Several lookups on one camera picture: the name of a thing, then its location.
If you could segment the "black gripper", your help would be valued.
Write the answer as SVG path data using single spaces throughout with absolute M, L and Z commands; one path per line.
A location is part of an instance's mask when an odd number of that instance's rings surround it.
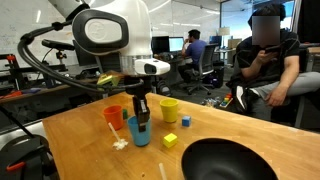
M 151 77 L 126 76 L 124 78 L 124 85 L 126 86 L 126 93 L 134 95 L 132 100 L 135 116 L 138 117 L 138 128 L 140 132 L 144 132 L 150 117 L 150 110 L 147 106 L 147 100 L 143 98 L 151 91 Z

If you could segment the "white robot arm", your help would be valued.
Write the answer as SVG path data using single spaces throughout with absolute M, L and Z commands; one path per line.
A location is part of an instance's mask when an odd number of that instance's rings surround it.
M 85 0 L 48 0 L 72 22 L 73 39 L 84 51 L 103 56 L 120 54 L 120 72 L 126 92 L 133 96 L 138 130 L 144 132 L 150 118 L 146 94 L 150 86 L 151 30 L 146 4 L 142 0 L 113 0 L 92 7 Z

